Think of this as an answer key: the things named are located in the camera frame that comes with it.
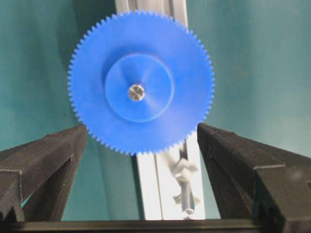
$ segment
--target blue gear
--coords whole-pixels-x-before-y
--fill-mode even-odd
[[[76,116],[107,147],[158,152],[187,138],[212,104],[211,62],[196,36],[149,12],[113,15],[88,31],[69,66]],[[145,89],[141,101],[131,85]]]

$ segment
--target spur gear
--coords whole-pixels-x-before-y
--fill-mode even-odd
[[[131,155],[186,139],[206,118],[214,92],[200,43],[167,16],[107,17],[72,55],[68,85],[76,116],[97,141]]]

